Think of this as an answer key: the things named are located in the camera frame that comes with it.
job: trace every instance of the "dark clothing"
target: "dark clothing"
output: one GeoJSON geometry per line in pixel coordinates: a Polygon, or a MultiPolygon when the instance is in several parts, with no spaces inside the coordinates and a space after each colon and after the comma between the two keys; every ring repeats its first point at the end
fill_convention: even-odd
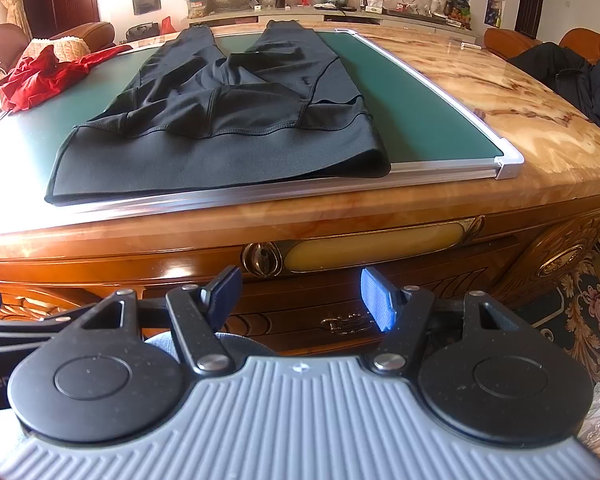
{"type": "Polygon", "coordinates": [[[509,59],[548,86],[600,127],[600,61],[591,65],[555,43],[541,43],[509,59]]]}
{"type": "Polygon", "coordinates": [[[46,200],[84,202],[390,168],[338,56],[296,22],[269,22],[225,58],[208,27],[160,47],[60,149],[46,200]]]}

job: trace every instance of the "brown leather sofa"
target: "brown leather sofa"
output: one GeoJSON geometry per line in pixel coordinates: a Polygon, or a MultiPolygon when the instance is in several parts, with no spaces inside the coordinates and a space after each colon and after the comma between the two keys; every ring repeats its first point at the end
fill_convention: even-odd
{"type": "MultiPolygon", "coordinates": [[[[85,23],[49,39],[57,40],[64,36],[82,38],[91,52],[97,52],[103,48],[114,46],[113,38],[115,30],[113,25],[107,22],[85,23]]],[[[29,39],[20,27],[12,23],[1,23],[0,63],[2,68],[7,72],[11,70],[20,59],[21,54],[28,44],[29,39]]]]}
{"type": "MultiPolygon", "coordinates": [[[[532,40],[515,30],[490,28],[484,33],[486,49],[502,59],[522,54],[539,43],[541,41],[532,40]]],[[[570,48],[592,64],[597,63],[600,59],[600,34],[588,28],[570,30],[560,40],[560,46],[570,48]]]]}

